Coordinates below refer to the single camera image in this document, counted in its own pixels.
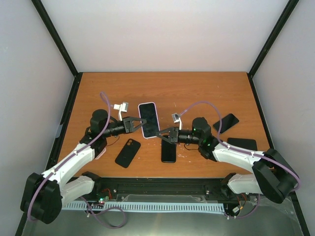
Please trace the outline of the black case with ring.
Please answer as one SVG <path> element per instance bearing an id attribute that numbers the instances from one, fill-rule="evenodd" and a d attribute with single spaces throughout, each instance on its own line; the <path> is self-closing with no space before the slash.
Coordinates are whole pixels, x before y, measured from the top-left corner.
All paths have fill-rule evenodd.
<path id="1" fill-rule="evenodd" d="M 128 168 L 134 157 L 138 153 L 141 144 L 134 140 L 128 139 L 124 147 L 119 152 L 118 156 L 115 159 L 115 163 L 123 168 Z"/>

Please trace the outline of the dark green phone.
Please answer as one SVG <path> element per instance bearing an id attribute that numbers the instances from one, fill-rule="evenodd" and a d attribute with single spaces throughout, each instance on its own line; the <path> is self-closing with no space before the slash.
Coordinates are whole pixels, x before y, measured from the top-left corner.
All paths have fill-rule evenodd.
<path id="1" fill-rule="evenodd" d="M 233 126 L 235 126 L 238 122 L 239 119 L 232 113 L 226 115 L 225 117 L 223 117 L 221 119 L 221 130 L 220 130 L 220 134 L 226 132 L 228 129 L 232 128 Z"/>

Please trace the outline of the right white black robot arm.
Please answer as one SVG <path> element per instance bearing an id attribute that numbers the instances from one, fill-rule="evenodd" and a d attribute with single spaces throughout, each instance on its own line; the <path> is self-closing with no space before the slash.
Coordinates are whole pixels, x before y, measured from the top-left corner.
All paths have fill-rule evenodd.
<path id="1" fill-rule="evenodd" d="M 222 191 L 233 194 L 261 194 L 270 201 L 281 204 L 300 184 L 281 154 L 270 148 L 256 151 L 233 146 L 212 135 L 204 117 L 192 121 L 191 130 L 169 127 L 156 132 L 156 136 L 170 144 L 195 144 L 202 157 L 215 162 L 228 163 L 249 174 L 230 174 L 225 178 Z"/>

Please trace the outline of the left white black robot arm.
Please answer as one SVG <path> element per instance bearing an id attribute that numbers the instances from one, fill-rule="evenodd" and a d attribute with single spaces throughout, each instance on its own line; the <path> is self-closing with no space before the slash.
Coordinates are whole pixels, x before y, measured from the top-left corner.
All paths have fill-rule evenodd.
<path id="1" fill-rule="evenodd" d="M 20 209 L 30 220 L 52 223 L 61 209 L 88 194 L 97 198 L 102 194 L 102 185 L 97 176 L 88 172 L 71 178 L 86 164 L 100 158 L 106 152 L 107 138 L 133 133 L 146 124 L 143 118 L 125 117 L 112 119 L 103 109 L 93 112 L 90 126 L 74 150 L 55 166 L 41 174 L 32 173 L 26 181 Z"/>

